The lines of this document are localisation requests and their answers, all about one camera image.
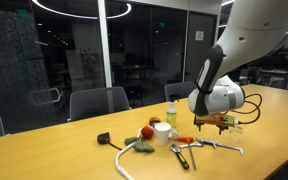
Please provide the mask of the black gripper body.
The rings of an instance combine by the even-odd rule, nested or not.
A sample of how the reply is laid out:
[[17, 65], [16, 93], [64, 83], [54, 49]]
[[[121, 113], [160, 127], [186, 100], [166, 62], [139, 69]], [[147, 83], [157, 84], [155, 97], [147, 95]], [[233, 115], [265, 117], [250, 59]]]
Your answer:
[[198, 128], [201, 128], [201, 126], [205, 124], [217, 126], [219, 128], [219, 133], [222, 133], [223, 130], [228, 130], [230, 127], [235, 127], [238, 124], [238, 121], [234, 116], [223, 113], [215, 113], [203, 117], [194, 117], [194, 125], [196, 125]]

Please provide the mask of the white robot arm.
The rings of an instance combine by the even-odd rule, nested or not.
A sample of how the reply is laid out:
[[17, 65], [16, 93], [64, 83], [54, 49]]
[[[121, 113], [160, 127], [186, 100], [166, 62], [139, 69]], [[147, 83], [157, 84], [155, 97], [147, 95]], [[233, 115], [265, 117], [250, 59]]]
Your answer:
[[277, 49], [287, 31], [288, 0], [235, 0], [188, 96], [196, 126], [214, 125], [213, 117], [243, 106], [244, 90], [228, 73]]

